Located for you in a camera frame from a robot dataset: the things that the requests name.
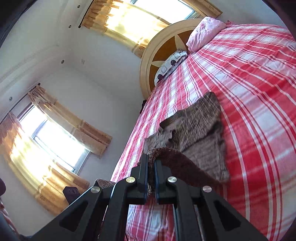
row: ceiling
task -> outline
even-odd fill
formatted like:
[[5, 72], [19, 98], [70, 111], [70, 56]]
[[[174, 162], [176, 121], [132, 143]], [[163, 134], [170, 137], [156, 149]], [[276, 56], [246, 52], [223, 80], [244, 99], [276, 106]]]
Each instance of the ceiling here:
[[0, 117], [41, 77], [62, 67], [70, 52], [69, 25], [77, 25], [87, 2], [38, 0], [19, 18], [0, 48]]

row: yellow curtain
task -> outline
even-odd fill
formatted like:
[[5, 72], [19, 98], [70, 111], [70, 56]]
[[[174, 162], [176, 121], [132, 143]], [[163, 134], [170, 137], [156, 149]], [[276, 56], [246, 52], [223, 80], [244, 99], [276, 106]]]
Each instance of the yellow curtain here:
[[170, 23], [133, 4], [120, 0], [94, 0], [82, 25], [125, 44], [142, 57], [150, 40]]
[[102, 156], [110, 144], [112, 136], [79, 119], [38, 85], [28, 93], [28, 96], [32, 104], [45, 113], [50, 121], [57, 123], [85, 149], [100, 157]]
[[27, 136], [12, 113], [0, 125], [0, 154], [25, 188], [54, 215], [68, 206], [62, 192], [66, 186], [77, 187], [81, 194], [89, 187], [88, 181], [51, 159]]
[[203, 17], [217, 18], [222, 12], [213, 4], [205, 0], [183, 0]]

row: curtain rod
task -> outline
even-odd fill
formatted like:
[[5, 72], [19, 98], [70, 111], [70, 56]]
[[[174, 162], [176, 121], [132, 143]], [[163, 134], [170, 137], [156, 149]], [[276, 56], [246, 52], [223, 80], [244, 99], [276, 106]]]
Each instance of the curtain rod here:
[[82, 20], [81, 20], [79, 26], [78, 26], [78, 28], [81, 28], [81, 24], [82, 24], [82, 22], [83, 22], [83, 20], [84, 20], [84, 17], [86, 16], [86, 14], [87, 14], [87, 12], [89, 11], [89, 8], [91, 7], [91, 5], [92, 5], [93, 2], [94, 2], [94, 0], [92, 0], [91, 4], [90, 4], [89, 7], [87, 8], [87, 10], [86, 10], [86, 12], [85, 12], [85, 14], [84, 14], [84, 16], [83, 16], [83, 18], [82, 18]]
[[[11, 112], [12, 110], [13, 110], [13, 108], [14, 107], [16, 107], [16, 105], [18, 104], [18, 103], [20, 103], [21, 102], [21, 100], [22, 99], [24, 99], [26, 96], [28, 95], [28, 93], [26, 93], [11, 109], [10, 109], [10, 111], [9, 112]], [[4, 116], [4, 118], [1, 120], [1, 122], [0, 122], [0, 125], [2, 124], [2, 122], [4, 121], [4, 119], [8, 116], [8, 113]]]

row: white patterned pillow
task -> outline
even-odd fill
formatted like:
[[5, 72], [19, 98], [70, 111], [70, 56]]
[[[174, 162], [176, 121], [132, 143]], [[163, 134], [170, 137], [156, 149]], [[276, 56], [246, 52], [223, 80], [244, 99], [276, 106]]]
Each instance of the white patterned pillow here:
[[166, 80], [187, 57], [187, 52], [181, 49], [177, 49], [175, 53], [171, 54], [156, 72], [154, 85], [160, 80]]

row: window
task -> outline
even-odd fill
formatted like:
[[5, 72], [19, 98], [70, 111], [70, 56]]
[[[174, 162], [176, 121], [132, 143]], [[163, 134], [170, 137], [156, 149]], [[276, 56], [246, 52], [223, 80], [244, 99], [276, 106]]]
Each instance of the window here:
[[35, 106], [20, 119], [24, 131], [53, 159], [71, 172], [78, 173], [89, 151], [68, 135]]
[[180, 0], [131, 0], [131, 3], [169, 23], [199, 16], [190, 6]]

